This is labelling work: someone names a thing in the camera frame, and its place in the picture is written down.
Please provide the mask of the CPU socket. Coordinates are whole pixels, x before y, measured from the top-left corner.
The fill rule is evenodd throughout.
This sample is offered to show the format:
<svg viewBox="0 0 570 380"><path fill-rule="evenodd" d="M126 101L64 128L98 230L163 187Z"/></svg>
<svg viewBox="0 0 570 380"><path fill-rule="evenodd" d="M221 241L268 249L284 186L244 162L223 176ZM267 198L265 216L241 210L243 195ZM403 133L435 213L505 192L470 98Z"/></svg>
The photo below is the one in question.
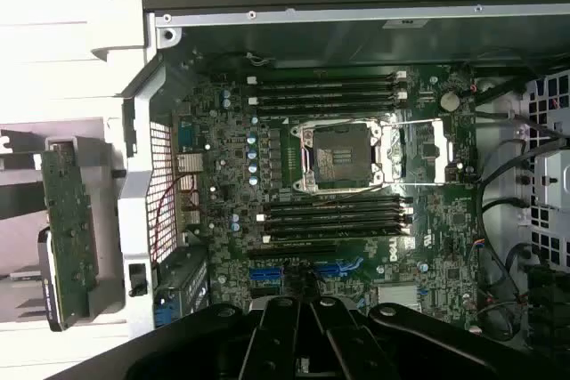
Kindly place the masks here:
<svg viewBox="0 0 570 380"><path fill-rule="evenodd" d="M384 185L380 124L372 119L313 120L289 131L293 190L313 195L356 193Z"/></svg>

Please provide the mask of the silver chipset heatsink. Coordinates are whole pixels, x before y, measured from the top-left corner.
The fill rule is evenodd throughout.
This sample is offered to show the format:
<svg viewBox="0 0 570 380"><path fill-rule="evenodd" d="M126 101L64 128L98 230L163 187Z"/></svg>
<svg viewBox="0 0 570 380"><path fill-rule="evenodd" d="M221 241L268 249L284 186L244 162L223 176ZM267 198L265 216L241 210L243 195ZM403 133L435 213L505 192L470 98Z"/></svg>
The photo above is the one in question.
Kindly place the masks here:
<svg viewBox="0 0 570 380"><path fill-rule="evenodd" d="M419 291L413 284L384 284L377 290L379 303L396 303L414 311L421 311Z"/></svg>

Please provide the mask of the blue expansion slot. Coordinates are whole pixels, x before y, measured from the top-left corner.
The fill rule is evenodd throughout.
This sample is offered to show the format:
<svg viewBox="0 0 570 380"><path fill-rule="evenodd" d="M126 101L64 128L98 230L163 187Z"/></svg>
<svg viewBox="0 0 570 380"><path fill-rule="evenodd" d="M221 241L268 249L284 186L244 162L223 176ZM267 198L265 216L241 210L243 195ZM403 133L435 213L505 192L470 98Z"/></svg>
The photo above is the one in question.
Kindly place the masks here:
<svg viewBox="0 0 570 380"><path fill-rule="evenodd" d="M322 278L341 278L347 276L351 271L359 268L356 263L342 265L338 263L317 264L313 269ZM269 281L281 278L280 267L249 268L248 277L252 281Z"/></svg>

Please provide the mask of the green motherboard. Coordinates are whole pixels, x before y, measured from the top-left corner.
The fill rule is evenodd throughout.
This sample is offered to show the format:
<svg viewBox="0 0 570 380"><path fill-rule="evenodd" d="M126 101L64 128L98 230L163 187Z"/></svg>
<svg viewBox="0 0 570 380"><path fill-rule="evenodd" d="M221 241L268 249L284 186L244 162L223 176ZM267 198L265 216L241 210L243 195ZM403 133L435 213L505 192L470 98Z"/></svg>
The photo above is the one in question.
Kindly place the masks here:
<svg viewBox="0 0 570 380"><path fill-rule="evenodd" d="M362 77L408 73L407 100L401 101L305 101L248 105L259 86L247 85L246 77ZM287 84L287 85L338 85ZM459 326L467 325L476 312L477 265L468 259L479 231L473 196L478 177L475 107L469 92L475 79L445 65L392 67L345 66L320 69L269 69L257 73L212 72L190 89L173 112L176 179L175 206L178 230L187 243L203 244L208 251L211 299L247 310L257 298L288 292L315 291L343 297L359 311L379 304L377 290L384 284L413 284L419 291L421 311ZM460 107L446 112L441 96L459 95ZM391 113L262 117L259 107L315 105L394 105ZM313 195L293 190L289 170L297 155L289 151L289 131L313 120L366 118L404 122L440 118L452 142L453 161L446 168L442 186L387 184L356 193ZM284 217L257 222L257 214L321 206L287 206L264 209L273 201L303 198L339 198L368 194L399 194L413 197L404 203L344 203L326 207L407 207L409 214L344 214ZM266 230L266 224L334 222L348 219L409 218L407 225L391 227L336 228L326 230L410 229L409 236L368 239L332 239L263 243L265 232L321 231ZM317 264L356 263L359 268L341 278L322 278ZM280 267L281 278L252 281L249 268Z"/></svg>

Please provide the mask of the open black PC case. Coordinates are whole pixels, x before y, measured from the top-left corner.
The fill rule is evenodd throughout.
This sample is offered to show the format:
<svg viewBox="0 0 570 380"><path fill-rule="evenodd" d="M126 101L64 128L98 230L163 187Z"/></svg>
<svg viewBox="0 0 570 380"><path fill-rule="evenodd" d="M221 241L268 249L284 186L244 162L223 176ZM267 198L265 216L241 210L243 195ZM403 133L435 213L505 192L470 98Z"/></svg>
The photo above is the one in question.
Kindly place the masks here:
<svg viewBox="0 0 570 380"><path fill-rule="evenodd" d="M173 112L212 72L445 65L475 89L475 317L500 342L526 329L519 271L570 268L554 230L570 156L570 0L489 4L260 4L148 12L150 60L124 94L126 174L118 199L133 332L215 303L208 251L178 230Z"/></svg>

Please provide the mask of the metal socket cover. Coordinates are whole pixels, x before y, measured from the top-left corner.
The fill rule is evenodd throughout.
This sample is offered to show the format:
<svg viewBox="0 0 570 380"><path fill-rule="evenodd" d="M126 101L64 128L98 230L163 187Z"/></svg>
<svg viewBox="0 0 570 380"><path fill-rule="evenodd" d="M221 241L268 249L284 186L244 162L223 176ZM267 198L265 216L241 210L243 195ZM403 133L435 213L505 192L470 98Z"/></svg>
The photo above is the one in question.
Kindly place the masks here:
<svg viewBox="0 0 570 380"><path fill-rule="evenodd" d="M452 142L440 118L380 124L379 166L384 183L410 186L446 184Z"/></svg>

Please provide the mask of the black RAM slot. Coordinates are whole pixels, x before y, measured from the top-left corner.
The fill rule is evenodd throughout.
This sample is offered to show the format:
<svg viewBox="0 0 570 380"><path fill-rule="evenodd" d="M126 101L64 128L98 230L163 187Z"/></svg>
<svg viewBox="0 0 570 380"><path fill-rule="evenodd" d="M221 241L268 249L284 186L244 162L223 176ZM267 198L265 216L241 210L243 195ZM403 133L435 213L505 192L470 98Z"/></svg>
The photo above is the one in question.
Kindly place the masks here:
<svg viewBox="0 0 570 380"><path fill-rule="evenodd" d="M328 205L336 205L336 204L344 204L344 203L366 203L366 202L386 202L386 203L404 203L410 204L413 202L413 197L404 196L399 194L368 194L368 195L353 195L353 196L343 196L339 198L326 198L326 199L319 199L316 198L303 198L300 200L292 200L292 201L273 201L264 203L264 209L277 209L287 206L328 206Z"/></svg>
<svg viewBox="0 0 570 380"><path fill-rule="evenodd" d="M345 115L345 114L377 114L391 113L399 110L400 106L394 105L315 105L315 106L276 106L259 107L256 113L262 117L281 116L308 116L308 115Z"/></svg>
<svg viewBox="0 0 570 380"><path fill-rule="evenodd" d="M372 82L371 84L338 84L338 85L284 85L284 86L259 86L258 93L307 93L307 92L359 92L359 91L393 91L406 89L405 82Z"/></svg>
<svg viewBox="0 0 570 380"><path fill-rule="evenodd" d="M297 210L281 210L257 214L255 219L257 222L268 222L277 218L284 217L308 217L322 215L344 215L344 214L409 214L407 207L402 206L374 206L374 207L313 207L302 208Z"/></svg>
<svg viewBox="0 0 570 380"><path fill-rule="evenodd" d="M401 101L408 99L406 91L390 92L361 92L361 93L289 93L289 94L258 94L247 98L248 105L277 104L284 102L305 101Z"/></svg>
<svg viewBox="0 0 570 380"><path fill-rule="evenodd" d="M398 81L406 80L408 73L405 70L397 70L395 73L388 75L374 75L362 77L326 77L323 75L314 77L289 77L270 79L261 77L246 77L245 83L247 85L287 85L291 84L332 84L332 83L361 83L373 81Z"/></svg>
<svg viewBox="0 0 570 380"><path fill-rule="evenodd" d="M409 236L410 229L397 228L378 230L321 230L321 231L292 231L292 232L265 232L261 235L263 243L285 241L312 241L332 239L368 239L374 237Z"/></svg>
<svg viewBox="0 0 570 380"><path fill-rule="evenodd" d="M388 218L388 219L348 219L339 220L334 222L306 222L306 223L288 223L288 224L266 224L264 228L266 230L319 230L319 229L336 229L336 228L365 228L369 226L398 226L407 225L409 223L409 218Z"/></svg>

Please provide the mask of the round coin battery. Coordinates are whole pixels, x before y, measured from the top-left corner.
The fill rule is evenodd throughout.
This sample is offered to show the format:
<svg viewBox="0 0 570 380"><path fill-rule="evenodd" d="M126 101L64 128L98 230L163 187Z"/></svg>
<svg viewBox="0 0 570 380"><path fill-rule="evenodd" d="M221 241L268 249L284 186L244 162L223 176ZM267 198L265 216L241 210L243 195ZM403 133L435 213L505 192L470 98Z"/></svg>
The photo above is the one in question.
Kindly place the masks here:
<svg viewBox="0 0 570 380"><path fill-rule="evenodd" d="M453 91L444 93L440 98L440 107L446 112L454 112L460 107L460 97Z"/></svg>

